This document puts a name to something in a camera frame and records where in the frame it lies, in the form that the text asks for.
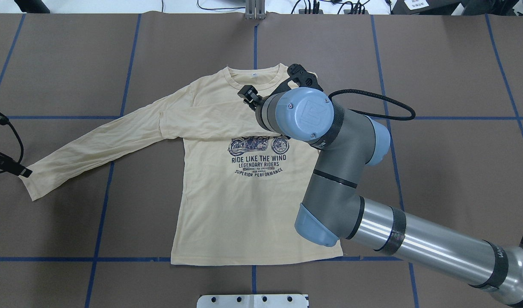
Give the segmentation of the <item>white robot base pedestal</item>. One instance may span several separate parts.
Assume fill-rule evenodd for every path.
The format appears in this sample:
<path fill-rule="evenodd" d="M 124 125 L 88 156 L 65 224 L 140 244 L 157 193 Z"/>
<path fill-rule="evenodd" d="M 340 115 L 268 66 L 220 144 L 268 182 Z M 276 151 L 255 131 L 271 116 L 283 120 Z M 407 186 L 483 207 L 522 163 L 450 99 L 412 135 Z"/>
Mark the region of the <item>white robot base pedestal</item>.
<path fill-rule="evenodd" d="M 204 295 L 197 300 L 197 308 L 309 308 L 304 294 L 234 294 Z"/>

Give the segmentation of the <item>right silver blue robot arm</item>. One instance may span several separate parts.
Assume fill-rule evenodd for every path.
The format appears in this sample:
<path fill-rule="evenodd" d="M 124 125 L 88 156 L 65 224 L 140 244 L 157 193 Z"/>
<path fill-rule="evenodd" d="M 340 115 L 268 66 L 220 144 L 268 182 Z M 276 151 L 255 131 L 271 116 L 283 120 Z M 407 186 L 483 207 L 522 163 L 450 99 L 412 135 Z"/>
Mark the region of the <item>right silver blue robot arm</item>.
<path fill-rule="evenodd" d="M 348 110 L 334 96 L 359 94 L 386 100 L 410 112 L 406 104 L 364 90 L 343 89 L 326 95 L 320 88 L 279 86 L 262 97 L 247 85 L 238 96 L 268 131 L 319 150 L 295 230 L 326 247 L 353 240 L 375 252 L 420 264 L 487 292 L 496 301 L 523 308 L 523 247 L 503 248 L 377 203 L 357 193 L 365 166 L 390 149 L 388 129 L 373 114 Z"/>

